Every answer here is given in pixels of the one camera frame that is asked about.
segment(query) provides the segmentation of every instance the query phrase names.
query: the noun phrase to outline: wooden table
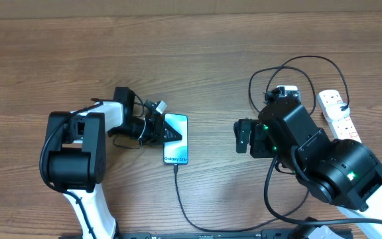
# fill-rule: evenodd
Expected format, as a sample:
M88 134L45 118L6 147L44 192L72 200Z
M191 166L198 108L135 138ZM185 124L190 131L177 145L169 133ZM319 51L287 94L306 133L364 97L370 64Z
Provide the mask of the wooden table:
M46 121L52 111L111 98L116 86L188 115L190 163L180 167L178 184L193 222L227 229L271 219L262 193L271 160L237 154L233 123L257 117L247 96L254 71L303 54L326 56L342 69L351 118L382 162L381 12L0 21L0 238L81 232L67 200L48 189L38 172ZM290 65L306 71L317 92L337 89L345 96L327 62ZM272 73L254 80L260 108ZM277 84L298 85L304 105L312 107L303 75L285 70L272 86ZM331 136L319 107L312 117ZM122 232L197 232L180 211L173 176L161 147L123 150L107 138L103 187ZM270 196L279 212L294 208L305 192L294 177L274 174ZM293 214L306 216L343 218L313 197ZM265 228L292 227L276 221ZM355 225L337 228L364 237Z

